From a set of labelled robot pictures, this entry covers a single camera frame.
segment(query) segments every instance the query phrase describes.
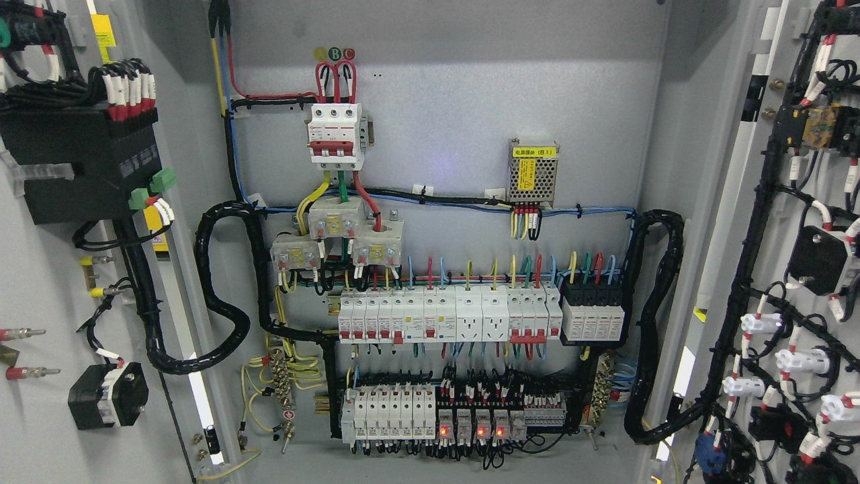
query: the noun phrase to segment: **green wire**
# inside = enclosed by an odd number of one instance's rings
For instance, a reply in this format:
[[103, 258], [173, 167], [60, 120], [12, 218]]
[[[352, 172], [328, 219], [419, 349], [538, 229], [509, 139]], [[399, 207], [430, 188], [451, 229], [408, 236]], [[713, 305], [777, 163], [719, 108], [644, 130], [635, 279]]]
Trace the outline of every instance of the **green wire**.
[[347, 254], [348, 251], [349, 251], [349, 240], [341, 239], [341, 262], [347, 261], [347, 257], [349, 257], [349, 254]]
[[347, 179], [343, 176], [343, 171], [337, 172], [337, 181], [341, 187], [341, 203], [349, 202], [349, 195], [347, 195]]
[[591, 271], [591, 252], [586, 252], [586, 258], [582, 264], [582, 283], [588, 284], [588, 274]]

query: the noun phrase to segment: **yellow label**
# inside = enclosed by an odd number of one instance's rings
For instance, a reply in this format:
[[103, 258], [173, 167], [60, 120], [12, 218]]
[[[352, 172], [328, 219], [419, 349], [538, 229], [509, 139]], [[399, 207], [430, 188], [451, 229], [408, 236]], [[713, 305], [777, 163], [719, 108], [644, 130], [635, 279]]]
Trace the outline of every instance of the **yellow label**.
[[558, 153], [555, 146], [515, 146], [514, 158], [554, 158]]
[[[161, 216], [158, 215], [158, 209], [155, 207], [149, 206], [144, 208], [144, 218], [146, 219], [146, 228], [150, 229], [151, 232], [161, 230], [163, 227]], [[156, 252], [168, 251], [167, 239], [164, 238], [164, 234], [161, 234], [152, 240], [152, 249]]]
[[538, 162], [534, 158], [523, 158], [519, 161], [519, 181], [517, 189], [534, 190], [535, 172], [538, 171]]
[[93, 14], [90, 17], [93, 19], [93, 29], [95, 30], [95, 39], [99, 43], [99, 51], [101, 51], [101, 61], [108, 63], [110, 62], [108, 47], [116, 46], [116, 38], [114, 37], [114, 29], [110, 25], [110, 17], [104, 14]]

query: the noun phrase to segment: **red wire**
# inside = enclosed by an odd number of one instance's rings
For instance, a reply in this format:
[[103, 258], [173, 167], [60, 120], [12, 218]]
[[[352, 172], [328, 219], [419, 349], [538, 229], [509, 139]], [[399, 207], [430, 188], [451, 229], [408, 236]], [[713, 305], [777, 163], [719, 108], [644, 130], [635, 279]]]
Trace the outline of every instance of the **red wire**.
[[376, 203], [373, 202], [373, 199], [370, 195], [367, 194], [367, 190], [362, 186], [361, 180], [359, 180], [359, 173], [357, 171], [353, 171], [353, 181], [355, 182], [355, 191], [359, 192], [361, 198], [365, 200], [367, 205], [371, 208], [373, 212], [373, 216], [376, 217], [376, 224], [373, 226], [373, 232], [382, 232], [382, 214], [379, 213], [379, 207], [377, 207]]
[[358, 77], [355, 75], [355, 63], [350, 59], [341, 59], [335, 64], [335, 102], [341, 101], [341, 66], [349, 65], [349, 73], [353, 77], [353, 93], [349, 95], [349, 102], [355, 104], [355, 87], [358, 83]]
[[230, 84], [233, 86], [233, 90], [238, 93], [239, 96], [246, 99], [293, 99], [294, 97], [312, 96], [317, 102], [323, 102], [320, 101], [320, 96], [314, 92], [303, 92], [301, 94], [293, 92], [285, 94], [246, 94], [244, 91], [239, 89], [239, 86], [236, 84], [236, 69], [233, 66], [233, 38], [230, 35], [227, 35], [227, 64], [230, 68]]
[[537, 255], [537, 272], [535, 272], [535, 289], [540, 289], [540, 266], [544, 261], [544, 256], [542, 254]]
[[594, 283], [600, 284], [600, 273], [603, 272], [603, 252], [597, 253], [592, 270], [594, 270]]
[[433, 258], [427, 258], [427, 288], [433, 288]]

